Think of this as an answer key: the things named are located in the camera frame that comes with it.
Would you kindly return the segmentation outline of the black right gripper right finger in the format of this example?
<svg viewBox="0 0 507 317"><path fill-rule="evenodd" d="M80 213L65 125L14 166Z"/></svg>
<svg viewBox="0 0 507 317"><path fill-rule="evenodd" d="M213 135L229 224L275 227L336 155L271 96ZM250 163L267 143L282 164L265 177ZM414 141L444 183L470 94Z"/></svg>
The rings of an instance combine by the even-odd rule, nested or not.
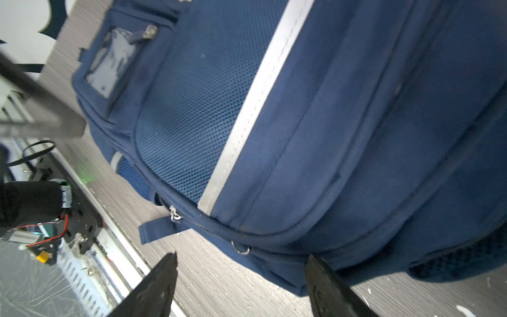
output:
<svg viewBox="0 0 507 317"><path fill-rule="evenodd" d="M314 316L378 317L320 257L309 256L304 272Z"/></svg>

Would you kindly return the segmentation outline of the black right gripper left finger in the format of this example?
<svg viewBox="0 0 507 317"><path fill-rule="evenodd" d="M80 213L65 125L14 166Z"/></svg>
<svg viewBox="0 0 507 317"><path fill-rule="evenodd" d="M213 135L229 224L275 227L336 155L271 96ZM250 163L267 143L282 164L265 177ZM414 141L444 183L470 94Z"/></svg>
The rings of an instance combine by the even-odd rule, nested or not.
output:
<svg viewBox="0 0 507 317"><path fill-rule="evenodd" d="M178 278L177 253L166 254L108 317L168 317Z"/></svg>

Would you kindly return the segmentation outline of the navy blue backpack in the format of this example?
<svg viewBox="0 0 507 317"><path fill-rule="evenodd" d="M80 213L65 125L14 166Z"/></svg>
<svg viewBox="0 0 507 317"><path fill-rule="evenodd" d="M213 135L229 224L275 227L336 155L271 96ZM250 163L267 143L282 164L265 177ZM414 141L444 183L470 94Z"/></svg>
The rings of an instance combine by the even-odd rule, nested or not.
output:
<svg viewBox="0 0 507 317"><path fill-rule="evenodd" d="M305 295L506 264L505 1L115 1L72 86L111 167Z"/></svg>

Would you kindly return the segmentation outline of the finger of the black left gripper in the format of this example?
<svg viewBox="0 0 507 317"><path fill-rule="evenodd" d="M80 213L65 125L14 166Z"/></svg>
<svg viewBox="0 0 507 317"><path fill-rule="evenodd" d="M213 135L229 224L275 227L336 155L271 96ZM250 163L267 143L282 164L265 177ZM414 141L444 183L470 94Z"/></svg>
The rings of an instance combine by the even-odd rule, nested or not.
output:
<svg viewBox="0 0 507 317"><path fill-rule="evenodd" d="M1 55L1 77L27 97L23 108L31 116L27 121L2 119L2 137L83 137L86 120L73 107L22 72L21 68L4 55Z"/></svg>

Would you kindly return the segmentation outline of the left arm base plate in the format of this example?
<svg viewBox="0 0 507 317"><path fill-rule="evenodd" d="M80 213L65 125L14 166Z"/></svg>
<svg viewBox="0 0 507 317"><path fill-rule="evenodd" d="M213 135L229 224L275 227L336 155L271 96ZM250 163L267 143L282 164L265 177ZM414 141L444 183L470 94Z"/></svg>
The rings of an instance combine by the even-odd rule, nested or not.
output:
<svg viewBox="0 0 507 317"><path fill-rule="evenodd" d="M41 245L50 247L60 242L75 247L80 254L91 251L103 228L99 212L54 155L46 154L38 158L34 168L36 171L30 175L30 181L57 182L63 188L63 209L60 216L54 221L31 228L46 235Z"/></svg>

